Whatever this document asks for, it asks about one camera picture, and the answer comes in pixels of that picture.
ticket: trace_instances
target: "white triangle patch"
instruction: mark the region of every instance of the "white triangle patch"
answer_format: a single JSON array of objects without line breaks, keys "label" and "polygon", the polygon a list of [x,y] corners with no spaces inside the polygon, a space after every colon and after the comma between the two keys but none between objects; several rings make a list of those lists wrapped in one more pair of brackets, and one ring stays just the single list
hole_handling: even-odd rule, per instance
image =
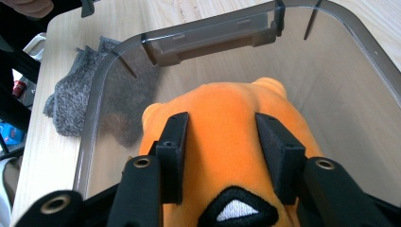
[{"label": "white triangle patch", "polygon": [[224,209],[218,215],[217,221],[224,221],[230,218],[241,218],[255,215],[257,213],[259,212],[253,209],[253,207],[250,205],[242,201],[233,200],[224,207]]}]

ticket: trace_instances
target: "stuffed animal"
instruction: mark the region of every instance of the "stuffed animal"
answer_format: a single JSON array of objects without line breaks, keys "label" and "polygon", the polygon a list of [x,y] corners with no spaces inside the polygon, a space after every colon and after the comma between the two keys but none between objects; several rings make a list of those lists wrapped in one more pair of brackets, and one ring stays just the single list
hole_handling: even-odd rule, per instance
[{"label": "stuffed animal", "polygon": [[295,206],[274,194],[263,157],[255,114],[282,122],[305,146],[305,156],[322,156],[300,113],[275,79],[253,83],[205,84],[143,114],[140,154],[159,140],[167,119],[188,112],[183,202],[164,205],[164,226],[293,226]]}]

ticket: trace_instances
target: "plush toy ear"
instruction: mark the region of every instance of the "plush toy ear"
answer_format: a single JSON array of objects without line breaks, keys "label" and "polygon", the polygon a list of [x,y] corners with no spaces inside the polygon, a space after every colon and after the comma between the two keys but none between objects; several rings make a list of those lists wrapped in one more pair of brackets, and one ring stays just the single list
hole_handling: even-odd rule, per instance
[{"label": "plush toy ear", "polygon": [[267,89],[273,91],[274,93],[276,93],[277,95],[287,99],[286,89],[284,88],[283,84],[276,79],[260,78],[260,79],[257,79],[252,84],[267,88]]},{"label": "plush toy ear", "polygon": [[162,103],[154,103],[145,109],[144,114],[142,115],[142,124],[144,130],[148,128],[148,122],[154,116],[157,110],[162,108],[164,105],[165,104]]}]

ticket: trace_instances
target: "metal screw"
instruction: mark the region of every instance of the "metal screw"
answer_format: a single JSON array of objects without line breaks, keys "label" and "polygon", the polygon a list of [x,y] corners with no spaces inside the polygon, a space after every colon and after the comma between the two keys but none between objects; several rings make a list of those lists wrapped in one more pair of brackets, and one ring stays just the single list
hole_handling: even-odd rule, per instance
[{"label": "metal screw", "polygon": [[139,160],[136,160],[133,165],[135,167],[148,167],[150,165],[150,160],[147,158],[142,158]]},{"label": "metal screw", "polygon": [[316,160],[315,164],[320,167],[320,168],[324,168],[327,170],[332,170],[334,168],[336,168],[331,162],[324,160],[324,159],[319,159]]},{"label": "metal screw", "polygon": [[71,199],[68,195],[58,196],[43,204],[41,207],[41,212],[46,215],[54,214],[64,209],[70,203],[70,201]]}]

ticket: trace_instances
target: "wooden table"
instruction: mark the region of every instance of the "wooden table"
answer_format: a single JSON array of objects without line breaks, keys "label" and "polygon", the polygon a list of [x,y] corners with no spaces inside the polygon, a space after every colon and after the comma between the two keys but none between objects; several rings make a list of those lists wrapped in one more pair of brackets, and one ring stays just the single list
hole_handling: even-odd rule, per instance
[{"label": "wooden table", "polygon": [[[56,133],[52,119],[42,114],[55,84],[69,72],[76,47],[97,48],[99,37],[124,41],[136,34],[166,26],[196,21],[263,0],[101,0],[96,12],[80,18],[80,9],[64,13],[49,25],[37,93],[29,126],[24,162],[13,207],[15,224],[41,196],[73,186],[80,138]],[[376,40],[401,69],[401,2],[392,0],[334,0],[350,9],[372,32]]]}]

